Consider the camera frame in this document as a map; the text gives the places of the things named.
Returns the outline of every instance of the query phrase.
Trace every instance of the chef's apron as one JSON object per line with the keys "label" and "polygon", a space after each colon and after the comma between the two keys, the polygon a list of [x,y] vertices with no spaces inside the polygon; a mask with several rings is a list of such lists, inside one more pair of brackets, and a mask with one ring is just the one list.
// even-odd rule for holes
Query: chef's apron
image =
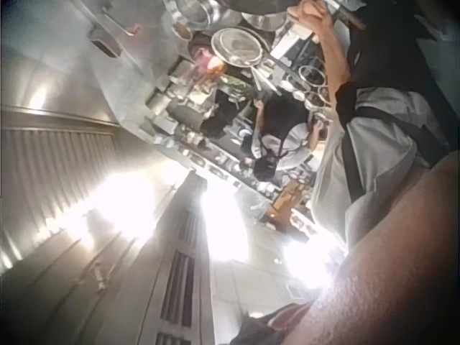
{"label": "chef's apron", "polygon": [[274,95],[264,107],[264,126],[260,133],[260,146],[262,156],[270,150],[262,141],[266,135],[271,135],[280,140],[278,152],[274,152],[278,159],[284,157],[288,152],[282,154],[282,146],[292,128],[299,124],[306,123],[308,126],[309,112],[302,102],[297,101],[287,91],[282,95]]}
{"label": "chef's apron", "polygon": [[345,131],[341,148],[352,203],[365,194],[347,129],[347,124],[354,117],[396,124],[414,140],[420,155],[431,167],[447,153],[447,149],[426,126],[419,128],[376,108],[361,107],[356,110],[358,89],[381,87],[419,93],[432,108],[451,150],[458,149],[459,127],[455,112],[431,77],[430,69],[415,40],[420,36],[420,27],[410,17],[413,14],[405,8],[391,5],[390,1],[383,3],[385,1],[374,1],[356,11],[367,28],[364,32],[350,30],[351,45],[347,60],[351,78],[336,93],[336,110]]}

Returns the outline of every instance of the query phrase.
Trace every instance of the gray shirt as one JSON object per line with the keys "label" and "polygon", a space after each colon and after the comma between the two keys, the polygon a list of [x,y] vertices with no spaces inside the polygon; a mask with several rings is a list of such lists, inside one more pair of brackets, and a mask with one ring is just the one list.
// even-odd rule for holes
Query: gray shirt
{"label": "gray shirt", "polygon": [[[356,109],[372,106],[418,127],[425,124],[441,142],[446,142],[430,106],[418,93],[364,88],[358,90],[356,99]],[[414,141],[394,124],[357,117],[347,127],[366,193],[351,204],[341,153],[344,130],[335,121],[328,131],[311,210],[320,227],[351,248],[372,228],[371,215],[378,212],[412,165],[426,163],[418,155]]]}
{"label": "gray shirt", "polygon": [[[281,155],[287,154],[280,159],[277,165],[277,170],[287,170],[302,164],[311,155],[311,150],[305,145],[305,140],[308,136],[308,126],[306,123],[294,126],[288,133],[281,149]],[[281,140],[272,136],[264,135],[262,142],[265,147],[271,149],[275,154],[278,154]],[[259,131],[254,130],[252,137],[252,154],[256,158],[262,156],[261,145],[259,140]]]}

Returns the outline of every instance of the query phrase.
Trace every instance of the hand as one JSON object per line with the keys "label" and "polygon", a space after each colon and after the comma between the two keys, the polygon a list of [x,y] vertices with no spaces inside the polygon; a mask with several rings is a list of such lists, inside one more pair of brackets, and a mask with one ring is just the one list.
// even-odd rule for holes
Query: hand
{"label": "hand", "polygon": [[318,36],[334,31],[331,14],[322,1],[302,0],[298,6],[289,7],[287,10]]}
{"label": "hand", "polygon": [[314,132],[319,132],[324,128],[324,122],[321,120],[318,120],[314,125],[313,125],[313,131]]}
{"label": "hand", "polygon": [[259,99],[255,99],[254,100],[254,106],[259,109],[259,110],[262,110],[264,108],[264,102],[262,102],[261,100]]}

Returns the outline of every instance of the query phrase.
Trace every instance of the strainer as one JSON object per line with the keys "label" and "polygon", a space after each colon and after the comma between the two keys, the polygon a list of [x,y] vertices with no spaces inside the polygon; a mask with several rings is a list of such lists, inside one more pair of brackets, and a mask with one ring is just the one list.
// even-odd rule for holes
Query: strainer
{"label": "strainer", "polygon": [[271,56],[261,46],[259,40],[245,30],[237,27],[220,29],[211,38],[211,46],[221,60],[240,68],[253,68],[264,58],[271,60],[277,67],[281,68],[288,75],[291,75],[293,80],[301,84],[306,90],[310,89],[310,86],[304,80],[291,71],[284,63]]}

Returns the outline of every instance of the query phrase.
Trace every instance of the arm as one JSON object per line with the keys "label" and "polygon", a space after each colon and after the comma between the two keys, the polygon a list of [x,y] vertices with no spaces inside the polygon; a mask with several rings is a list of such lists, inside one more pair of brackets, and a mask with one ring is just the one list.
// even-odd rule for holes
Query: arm
{"label": "arm", "polygon": [[311,131],[311,133],[308,135],[308,138],[307,138],[307,148],[310,149],[310,151],[314,151],[315,148],[318,146],[318,142],[319,142],[319,132],[320,130],[322,130],[324,124],[322,121],[317,121],[314,125],[313,125],[313,131]]}
{"label": "arm", "polygon": [[303,0],[299,6],[289,9],[300,22],[318,35],[324,54],[329,97],[332,108],[336,108],[336,92],[350,78],[349,66],[344,51],[334,32],[334,23],[327,6],[316,0]]}
{"label": "arm", "polygon": [[255,101],[254,105],[257,108],[257,115],[256,115],[256,124],[254,126],[254,134],[252,135],[252,147],[251,151],[254,157],[260,158],[260,131],[264,126],[264,104],[261,101]]}
{"label": "arm", "polygon": [[264,104],[262,101],[255,101],[254,104],[257,108],[256,125],[254,130],[260,132],[264,126]]}
{"label": "arm", "polygon": [[285,345],[445,344],[430,336],[456,307],[458,158],[444,158],[357,244]]}

